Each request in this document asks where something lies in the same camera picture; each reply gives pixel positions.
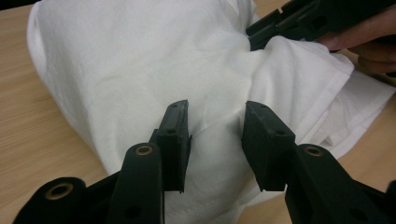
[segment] fabric fold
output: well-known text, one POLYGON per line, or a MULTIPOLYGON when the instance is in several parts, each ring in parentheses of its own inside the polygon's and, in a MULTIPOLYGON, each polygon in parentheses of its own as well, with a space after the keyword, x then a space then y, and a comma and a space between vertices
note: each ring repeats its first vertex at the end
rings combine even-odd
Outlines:
POLYGON ((254 185, 241 148, 247 100, 272 107, 297 143, 330 137, 346 153, 363 133, 353 131, 368 125, 359 108, 374 118, 392 95, 373 91, 356 101, 348 114, 355 122, 338 132, 344 127, 329 125, 334 108, 349 108, 336 102, 351 94, 343 89, 353 65, 320 44, 281 36, 250 52, 253 9, 245 0, 43 0, 32 8, 27 41, 36 71, 109 174, 129 147, 149 140, 168 105, 189 100, 185 193, 166 192, 167 223, 232 223, 252 199, 271 197, 254 185))

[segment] finger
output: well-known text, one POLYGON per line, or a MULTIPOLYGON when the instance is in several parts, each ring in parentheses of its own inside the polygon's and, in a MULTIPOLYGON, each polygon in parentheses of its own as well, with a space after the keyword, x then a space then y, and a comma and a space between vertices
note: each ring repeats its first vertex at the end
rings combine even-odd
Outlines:
POLYGON ((349 51, 360 55, 362 58, 381 62, 396 63, 396 46, 376 43, 374 41, 350 48, 349 51))
POLYGON ((396 72, 396 63, 380 63, 365 59, 363 57, 358 58, 358 63, 376 73, 392 73, 396 72))
POLYGON ((327 34, 318 39, 329 50, 348 49, 385 35, 396 34, 396 7, 383 11, 338 35, 327 34))

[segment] white cloth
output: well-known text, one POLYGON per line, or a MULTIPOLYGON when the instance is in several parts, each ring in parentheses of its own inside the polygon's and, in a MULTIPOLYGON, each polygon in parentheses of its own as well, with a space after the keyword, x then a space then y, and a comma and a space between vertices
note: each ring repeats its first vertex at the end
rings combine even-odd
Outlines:
POLYGON ((332 144, 341 155, 393 94, 359 75, 345 90, 352 64, 320 44, 278 36, 250 52, 253 10, 247 0, 47 0, 32 8, 37 73, 110 174, 130 146, 149 140, 168 105, 189 100, 185 193, 166 193, 167 223, 231 223, 259 195, 240 144, 247 100, 272 107, 297 143, 332 144), (333 122, 340 111, 353 122, 333 122))

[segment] wooden table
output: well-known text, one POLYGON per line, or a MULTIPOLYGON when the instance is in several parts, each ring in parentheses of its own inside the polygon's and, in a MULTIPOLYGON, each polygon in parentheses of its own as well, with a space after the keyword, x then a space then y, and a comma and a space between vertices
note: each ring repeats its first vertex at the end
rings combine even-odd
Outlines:
MULTIPOLYGON (((257 0, 259 15, 287 1, 257 0)), ((11 223, 33 193, 61 176, 90 184, 106 172, 66 123, 41 83, 26 47, 31 6, 0 11, 0 223, 11 223)), ((396 179, 396 97, 340 161, 357 180, 380 190, 396 179)), ((282 197, 247 208, 244 223, 290 223, 282 197)))

